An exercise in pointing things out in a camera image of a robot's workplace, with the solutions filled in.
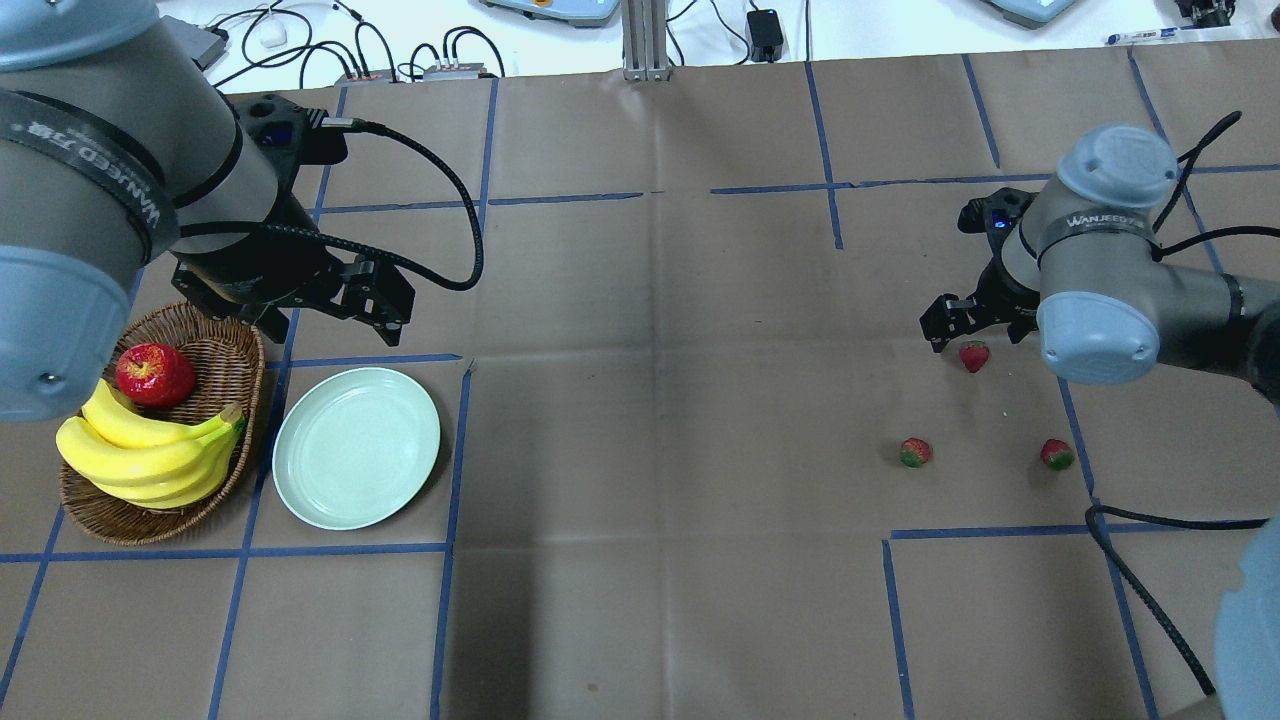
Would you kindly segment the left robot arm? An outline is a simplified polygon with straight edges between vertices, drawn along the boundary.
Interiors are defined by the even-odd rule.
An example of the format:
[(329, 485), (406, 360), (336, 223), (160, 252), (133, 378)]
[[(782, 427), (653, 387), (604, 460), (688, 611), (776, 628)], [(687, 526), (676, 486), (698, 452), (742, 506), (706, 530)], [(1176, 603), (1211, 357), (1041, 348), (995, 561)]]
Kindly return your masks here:
[(5, 1), (3, 420), (90, 398), (136, 277), (165, 252), (209, 316), (280, 342), (285, 310), (308, 307), (397, 345), (412, 287), (370, 249), (333, 256), (291, 191), (357, 127), (275, 95), (227, 100), (151, 1)]

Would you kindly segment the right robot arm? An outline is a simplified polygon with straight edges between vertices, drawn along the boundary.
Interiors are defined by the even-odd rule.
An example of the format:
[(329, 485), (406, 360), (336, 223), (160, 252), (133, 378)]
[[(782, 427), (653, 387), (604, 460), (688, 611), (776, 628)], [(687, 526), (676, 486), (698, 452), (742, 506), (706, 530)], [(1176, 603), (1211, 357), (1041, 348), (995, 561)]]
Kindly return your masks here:
[(1039, 338), (1059, 378), (1138, 380), (1157, 365), (1244, 380), (1277, 402), (1277, 283), (1166, 263), (1207, 241), (1164, 247), (1152, 213), (1184, 190), (1190, 159), (1153, 131), (1101, 126), (1059, 161), (1042, 190), (970, 200), (957, 228), (983, 234), (991, 259), (974, 291), (938, 296), (920, 328), (936, 352), (1002, 325)]

